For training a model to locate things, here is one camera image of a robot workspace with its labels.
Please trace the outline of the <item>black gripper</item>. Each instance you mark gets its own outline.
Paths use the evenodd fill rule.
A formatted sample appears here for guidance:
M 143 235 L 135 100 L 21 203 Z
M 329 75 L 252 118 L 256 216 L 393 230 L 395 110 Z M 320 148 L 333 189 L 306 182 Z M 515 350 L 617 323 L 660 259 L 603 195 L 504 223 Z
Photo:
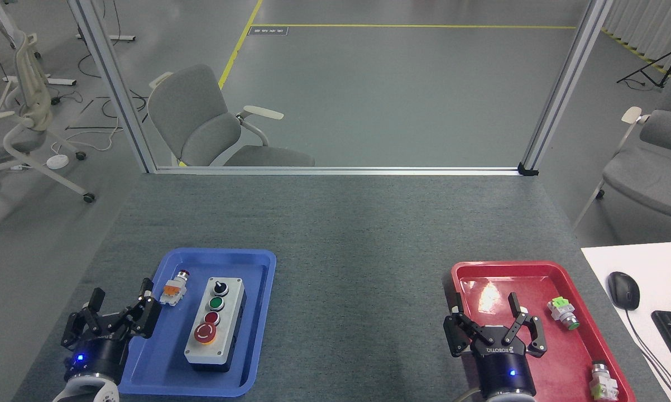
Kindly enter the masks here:
M 153 289 L 154 283 L 145 277 L 136 303 L 125 307 L 111 324 L 111 332 L 102 335 L 98 312 L 105 298 L 103 289 L 95 288 L 90 300 L 78 312 L 70 313 L 61 346 L 70 349 L 75 345 L 75 348 L 73 356 L 65 359 L 65 381 L 76 376 L 101 375 L 116 384 L 121 382 L 128 358 L 129 334 L 149 339 L 159 320 L 162 305 L 152 294 Z
M 505 394 L 534 397 L 536 389 L 525 352 L 541 358 L 548 350 L 539 317 L 522 307 L 515 292 L 507 296 L 514 322 L 507 327 L 481 327 L 458 307 L 450 309 L 444 319 L 445 337 L 451 355 L 458 358 L 472 343 L 481 394 L 485 399 Z M 530 343 L 517 337 L 527 327 Z

